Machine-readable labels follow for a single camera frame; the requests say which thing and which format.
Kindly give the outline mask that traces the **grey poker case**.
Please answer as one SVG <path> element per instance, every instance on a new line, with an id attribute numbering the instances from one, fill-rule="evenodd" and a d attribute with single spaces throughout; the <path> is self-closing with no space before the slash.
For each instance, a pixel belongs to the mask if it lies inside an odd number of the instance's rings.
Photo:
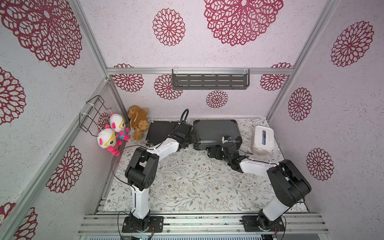
<path id="1" fill-rule="evenodd" d="M 243 143 L 236 120 L 195 120 L 193 128 L 197 139 L 194 143 L 195 150 L 207 150 L 216 145 L 221 145 L 224 136 L 230 136 L 237 149 Z"/>

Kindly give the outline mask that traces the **black poker case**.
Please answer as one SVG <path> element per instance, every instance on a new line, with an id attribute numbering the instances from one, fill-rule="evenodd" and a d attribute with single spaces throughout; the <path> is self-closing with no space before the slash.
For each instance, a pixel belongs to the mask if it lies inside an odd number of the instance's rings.
<path id="1" fill-rule="evenodd" d="M 171 134 L 179 131 L 192 131 L 192 125 L 187 123 L 170 122 L 170 121 L 153 121 L 150 124 L 148 134 L 146 137 L 146 145 L 149 147 L 154 147 L 155 145 L 160 144 L 163 140 L 171 138 Z"/>

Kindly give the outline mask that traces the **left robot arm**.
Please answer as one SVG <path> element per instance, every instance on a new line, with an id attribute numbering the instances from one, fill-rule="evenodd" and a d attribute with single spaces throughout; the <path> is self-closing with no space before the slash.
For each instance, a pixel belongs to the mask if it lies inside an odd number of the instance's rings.
<path id="1" fill-rule="evenodd" d="M 158 164 L 170 154 L 196 142 L 193 127 L 182 131 L 175 131 L 153 149 L 138 147 L 126 169 L 125 177 L 131 186 L 133 205 L 133 219 L 142 223 L 150 215 L 149 188 L 157 174 Z"/>

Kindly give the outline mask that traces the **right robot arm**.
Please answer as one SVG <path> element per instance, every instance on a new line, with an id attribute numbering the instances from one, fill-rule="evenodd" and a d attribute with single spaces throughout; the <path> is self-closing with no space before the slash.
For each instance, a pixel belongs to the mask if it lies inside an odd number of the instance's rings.
<path id="1" fill-rule="evenodd" d="M 208 157 L 225 161 L 236 172 L 270 180 L 275 196 L 253 221 L 263 231 L 277 225 L 282 216 L 295 204 L 303 203 L 305 196 L 312 190 L 309 182 L 290 160 L 282 160 L 277 164 L 251 160 L 246 155 L 241 156 L 233 142 L 210 148 Z"/>

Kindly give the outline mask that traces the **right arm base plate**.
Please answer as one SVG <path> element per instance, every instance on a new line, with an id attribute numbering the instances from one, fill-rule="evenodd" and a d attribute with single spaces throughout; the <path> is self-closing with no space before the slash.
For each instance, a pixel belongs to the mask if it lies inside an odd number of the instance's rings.
<path id="1" fill-rule="evenodd" d="M 280 232 L 286 229 L 281 217 L 274 221 L 258 215 L 242 216 L 240 222 L 243 224 L 246 232 Z"/>

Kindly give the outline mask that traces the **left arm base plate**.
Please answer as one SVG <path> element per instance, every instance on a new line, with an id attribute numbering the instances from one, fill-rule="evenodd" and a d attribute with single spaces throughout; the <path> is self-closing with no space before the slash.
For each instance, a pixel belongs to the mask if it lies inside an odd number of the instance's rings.
<path id="1" fill-rule="evenodd" d="M 123 233 L 162 233 L 164 226 L 164 217 L 146 216 L 143 220 L 129 215 L 125 218 L 122 232 Z"/>

